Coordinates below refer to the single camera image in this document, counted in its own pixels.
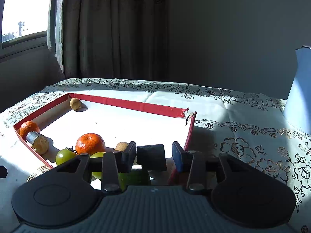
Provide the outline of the small green tomato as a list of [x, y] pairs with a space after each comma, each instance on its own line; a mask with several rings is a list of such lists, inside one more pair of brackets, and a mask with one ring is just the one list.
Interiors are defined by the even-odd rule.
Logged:
[[94, 178], [101, 180], [102, 179], [102, 158], [105, 152], [97, 152], [91, 155], [91, 166], [92, 169], [97, 171], [93, 171], [92, 175]]

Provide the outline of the green tomato with stem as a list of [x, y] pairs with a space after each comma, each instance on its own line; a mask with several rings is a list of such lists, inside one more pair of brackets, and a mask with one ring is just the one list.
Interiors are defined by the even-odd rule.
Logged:
[[56, 165], [63, 164], [64, 162], [67, 162], [68, 160], [71, 160], [77, 155], [76, 151], [73, 149], [73, 147], [66, 147], [65, 149], [60, 150], [56, 154], [55, 162]]

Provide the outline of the dark sugarcane piece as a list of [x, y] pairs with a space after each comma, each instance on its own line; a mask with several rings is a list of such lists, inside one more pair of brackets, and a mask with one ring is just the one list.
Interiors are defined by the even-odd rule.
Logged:
[[31, 131], [26, 136], [26, 141], [32, 146], [32, 149], [39, 155], [43, 155], [48, 152], [49, 143], [44, 135], [36, 131]]
[[148, 171], [166, 171], [166, 155], [163, 144], [138, 146], [136, 162]]

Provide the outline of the large orange tangerine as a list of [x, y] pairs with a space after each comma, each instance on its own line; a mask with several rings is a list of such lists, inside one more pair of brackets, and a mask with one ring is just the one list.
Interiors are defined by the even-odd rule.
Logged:
[[40, 133], [39, 126], [35, 122], [26, 121], [21, 125], [19, 129], [19, 135], [21, 138], [23, 138], [23, 140], [26, 140], [28, 133], [31, 131]]

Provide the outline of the small orange tangerine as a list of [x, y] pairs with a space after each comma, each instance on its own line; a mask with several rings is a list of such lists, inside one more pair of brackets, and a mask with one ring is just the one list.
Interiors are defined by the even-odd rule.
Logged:
[[93, 155], [98, 152], [105, 152], [105, 142], [103, 138], [95, 133], [87, 133], [78, 138], [75, 144], [77, 154]]

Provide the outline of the green cucumber chunk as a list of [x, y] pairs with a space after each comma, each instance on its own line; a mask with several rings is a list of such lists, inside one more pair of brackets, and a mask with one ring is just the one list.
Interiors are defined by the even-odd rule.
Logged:
[[151, 184], [149, 173], [144, 169], [133, 169], [129, 173], [118, 173], [120, 188], [125, 191], [128, 186], [147, 186]]

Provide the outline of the brown longan fruit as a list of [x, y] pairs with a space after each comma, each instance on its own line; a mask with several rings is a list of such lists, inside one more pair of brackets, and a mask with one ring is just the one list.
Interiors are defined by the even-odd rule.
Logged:
[[81, 101], [78, 98], [72, 98], [70, 100], [70, 108], [72, 110], [78, 110], [81, 107]]
[[116, 145], [114, 151], [125, 151], [125, 149], [128, 147], [128, 145], [129, 144], [127, 142], [119, 142]]

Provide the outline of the red shallow cardboard box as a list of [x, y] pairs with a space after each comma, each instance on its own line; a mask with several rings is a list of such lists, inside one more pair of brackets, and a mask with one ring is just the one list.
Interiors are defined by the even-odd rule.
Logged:
[[[78, 110], [70, 108], [72, 98], [81, 101]], [[150, 171], [149, 175], [152, 184], [165, 185], [174, 168], [172, 144], [178, 142], [187, 149], [195, 118], [196, 113], [184, 108], [65, 93], [26, 114], [13, 128], [18, 134], [26, 121], [33, 121], [39, 126], [41, 134], [50, 142], [47, 153], [41, 156], [28, 142], [21, 142], [48, 168], [56, 166], [58, 150], [74, 147], [78, 138], [86, 133], [100, 135], [108, 151], [119, 142], [134, 141], [138, 146], [163, 144], [167, 170]]]

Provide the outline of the white floral tablecloth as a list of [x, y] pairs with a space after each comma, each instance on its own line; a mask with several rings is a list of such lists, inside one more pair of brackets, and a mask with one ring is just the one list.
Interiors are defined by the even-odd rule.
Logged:
[[43, 167], [22, 145], [13, 125], [74, 91], [195, 110], [191, 145], [211, 155], [231, 154], [286, 183], [296, 196], [289, 224], [299, 232], [310, 232], [310, 132], [286, 121], [284, 100], [192, 84], [99, 78], [66, 79], [1, 113], [1, 164], [8, 170], [1, 180], [1, 232], [19, 225], [10, 205], [12, 193]]

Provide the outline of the blue electric kettle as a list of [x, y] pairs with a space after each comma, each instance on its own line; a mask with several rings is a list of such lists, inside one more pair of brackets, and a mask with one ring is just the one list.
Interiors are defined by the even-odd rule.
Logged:
[[310, 47], [295, 50], [297, 71], [284, 109], [285, 119], [303, 133], [310, 134]]

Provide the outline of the dark patterned curtain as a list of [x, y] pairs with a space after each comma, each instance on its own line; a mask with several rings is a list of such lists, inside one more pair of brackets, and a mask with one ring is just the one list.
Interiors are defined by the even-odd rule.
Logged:
[[167, 0], [51, 0], [49, 13], [64, 78], [166, 79]]

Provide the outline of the window frame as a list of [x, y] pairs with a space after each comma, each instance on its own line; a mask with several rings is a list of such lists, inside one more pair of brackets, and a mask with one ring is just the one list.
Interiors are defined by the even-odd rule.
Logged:
[[46, 44], [51, 0], [1, 0], [1, 57]]

